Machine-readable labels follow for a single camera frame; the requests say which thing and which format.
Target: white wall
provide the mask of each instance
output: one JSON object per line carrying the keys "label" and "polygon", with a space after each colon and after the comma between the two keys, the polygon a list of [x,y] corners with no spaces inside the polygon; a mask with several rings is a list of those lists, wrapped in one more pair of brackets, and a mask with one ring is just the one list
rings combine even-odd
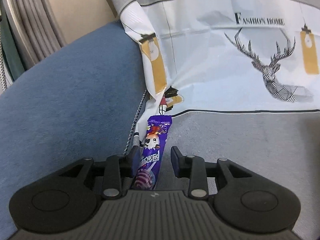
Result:
{"label": "white wall", "polygon": [[49,0],[67,43],[115,18],[106,0]]}

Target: cartoon character print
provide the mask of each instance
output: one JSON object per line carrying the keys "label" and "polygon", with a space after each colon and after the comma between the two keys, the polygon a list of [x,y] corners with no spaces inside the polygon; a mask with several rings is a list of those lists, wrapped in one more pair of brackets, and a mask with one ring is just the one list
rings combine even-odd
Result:
{"label": "cartoon character print", "polygon": [[160,124],[159,126],[156,125],[150,125],[148,126],[148,130],[151,130],[149,133],[147,133],[146,140],[144,143],[144,147],[146,149],[159,149],[160,148],[160,140],[158,134],[166,133],[167,127],[163,124]]}

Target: blue fabric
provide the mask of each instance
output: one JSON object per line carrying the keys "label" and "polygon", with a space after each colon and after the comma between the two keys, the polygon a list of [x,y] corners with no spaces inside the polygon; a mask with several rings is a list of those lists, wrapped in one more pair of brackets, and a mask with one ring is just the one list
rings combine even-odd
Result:
{"label": "blue fabric", "polygon": [[16,228],[10,197],[85,156],[122,154],[145,82],[119,22],[61,49],[0,96],[0,240]]}

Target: deer head illustration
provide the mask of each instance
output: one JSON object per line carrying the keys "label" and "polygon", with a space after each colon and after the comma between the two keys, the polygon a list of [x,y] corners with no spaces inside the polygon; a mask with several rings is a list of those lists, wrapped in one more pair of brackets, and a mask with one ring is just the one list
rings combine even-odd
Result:
{"label": "deer head illustration", "polygon": [[247,57],[252,59],[253,67],[260,71],[263,76],[263,81],[265,87],[272,95],[273,98],[286,101],[286,102],[311,102],[313,101],[312,93],[303,86],[295,86],[295,85],[283,85],[276,78],[276,72],[280,69],[280,64],[278,63],[280,60],[285,59],[292,55],[294,48],[296,46],[296,40],[294,39],[293,46],[291,47],[291,42],[289,38],[285,35],[283,30],[280,29],[282,34],[287,39],[287,47],[284,49],[282,53],[278,42],[276,42],[277,52],[271,56],[271,61],[269,65],[265,65],[259,59],[259,55],[252,51],[251,40],[249,40],[248,49],[244,45],[242,45],[239,34],[242,28],[236,33],[235,41],[232,41],[226,33],[225,36],[227,39],[233,44],[240,52],[245,54]]}
{"label": "deer head illustration", "polygon": [[249,40],[249,45],[248,45],[248,50],[245,48],[244,45],[241,44],[241,41],[239,39],[239,34],[241,32],[242,28],[236,33],[235,35],[235,42],[233,42],[226,34],[225,36],[227,39],[243,54],[245,54],[247,57],[252,59],[252,65],[255,69],[259,70],[262,74],[263,77],[266,78],[268,81],[272,81],[275,79],[275,73],[280,69],[280,64],[278,63],[280,60],[285,59],[289,56],[294,51],[294,48],[296,46],[296,40],[294,38],[294,43],[293,46],[291,47],[291,42],[288,39],[288,37],[284,34],[284,32],[281,30],[282,34],[285,36],[287,39],[287,47],[284,49],[284,52],[281,53],[281,50],[279,48],[278,42],[276,42],[276,47],[277,47],[277,53],[271,56],[271,61],[269,65],[265,65],[261,62],[259,59],[259,55],[254,53],[252,51],[251,47],[251,40]]}

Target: antlers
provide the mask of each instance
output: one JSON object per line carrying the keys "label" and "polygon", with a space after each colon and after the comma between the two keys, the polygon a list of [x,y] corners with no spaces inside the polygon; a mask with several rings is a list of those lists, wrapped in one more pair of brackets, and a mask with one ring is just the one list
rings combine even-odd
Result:
{"label": "antlers", "polygon": [[292,54],[293,51],[294,51],[294,48],[296,47],[296,38],[294,38],[293,47],[291,48],[291,42],[290,42],[290,40],[288,39],[287,35],[285,35],[285,33],[283,32],[283,30],[281,30],[281,32],[282,32],[282,34],[285,36],[285,38],[287,39],[287,47],[284,48],[284,52],[283,52],[283,54],[281,54],[281,51],[280,51],[278,42],[276,42],[276,45],[277,45],[277,54],[274,54],[273,57],[271,56],[271,62],[270,62],[270,64],[269,64],[269,67],[275,66],[279,60],[282,60],[282,59],[284,59],[284,58],[286,58],[286,57],[291,56],[291,54]]}
{"label": "antlers", "polygon": [[[239,39],[239,34],[241,32],[242,28],[237,32],[237,34],[235,35],[235,41],[236,42],[233,42],[228,36],[226,33],[224,33],[224,35],[227,37],[228,41],[230,41],[240,52],[242,52],[243,54],[245,54],[247,57],[251,58],[255,63],[261,65],[261,61],[259,59],[259,55],[255,54],[253,51],[252,51],[252,48],[251,48],[251,40],[249,40],[249,44],[248,44],[248,50],[246,50],[245,46],[241,44],[241,41]],[[274,67],[277,62],[279,60],[282,60],[286,57],[289,57],[293,51],[294,51],[294,48],[296,46],[296,39],[294,38],[294,44],[293,44],[293,47],[291,48],[291,42],[290,40],[288,39],[288,37],[285,35],[285,33],[281,30],[282,34],[285,36],[285,38],[287,39],[287,47],[284,49],[284,53],[281,54],[281,51],[280,51],[280,48],[279,48],[279,45],[278,45],[278,42],[276,42],[276,46],[277,46],[277,54],[274,54],[273,57],[271,56],[271,62],[269,64],[269,67]]]}

